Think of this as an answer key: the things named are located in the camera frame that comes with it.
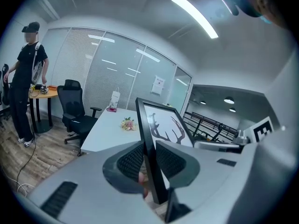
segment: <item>black mesh chair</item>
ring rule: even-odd
[[[94,117],[96,111],[101,111],[102,109],[91,107],[93,116],[85,115],[82,89],[78,81],[65,80],[64,85],[58,86],[57,92],[64,111],[62,122],[66,126],[67,132],[75,132],[78,134],[75,137],[65,139],[64,143],[67,144],[69,140],[80,139],[81,148],[84,139],[88,136],[95,122],[98,120]]]

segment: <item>framed deer antler picture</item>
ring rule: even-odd
[[[175,108],[136,99],[140,137],[144,140],[144,160],[154,202],[167,201],[169,182],[156,161],[156,141],[164,140],[194,147],[194,140],[186,124]]]

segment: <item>wood plank flooring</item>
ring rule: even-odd
[[[47,119],[47,114],[41,112],[41,119]],[[0,126],[0,165],[1,170],[11,179],[16,180],[21,167],[29,160],[34,150],[34,143],[25,148],[24,145],[18,143],[18,136],[14,129],[11,117],[8,120],[0,118],[2,125]],[[34,156],[26,167],[21,171],[18,182],[20,184],[28,183],[37,186],[41,181],[55,173],[68,162],[77,158],[79,150],[79,140],[69,141],[64,144],[67,138],[67,131],[61,119],[52,117],[53,128],[42,134],[36,134],[36,150]],[[141,172],[145,174],[146,168],[142,165]],[[16,190],[16,183],[8,179],[12,190]],[[27,193],[30,193],[33,187],[23,186]],[[166,214],[167,202],[158,205],[153,202],[152,194],[149,190],[145,202],[150,208],[163,220]]]

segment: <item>black t-shirt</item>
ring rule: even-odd
[[[32,45],[26,45],[23,50],[19,53],[18,60],[20,61],[19,66],[15,70],[12,87],[18,88],[29,88],[32,79],[32,63],[34,59],[34,54],[36,52],[36,43]],[[43,61],[48,58],[43,45],[39,46],[37,50],[37,55],[35,59],[35,64],[37,62]]]

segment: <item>round wooden table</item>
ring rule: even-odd
[[[30,115],[32,120],[32,126],[35,133],[45,133],[49,131],[53,127],[52,123],[52,115],[51,115],[51,98],[57,96],[57,91],[51,91],[49,90],[47,94],[41,94],[40,90],[34,90],[30,96]],[[48,99],[48,120],[47,119],[41,119],[40,113],[39,113],[39,99]],[[34,107],[33,107],[33,99],[36,100],[36,116],[37,116],[37,122],[34,116]]]

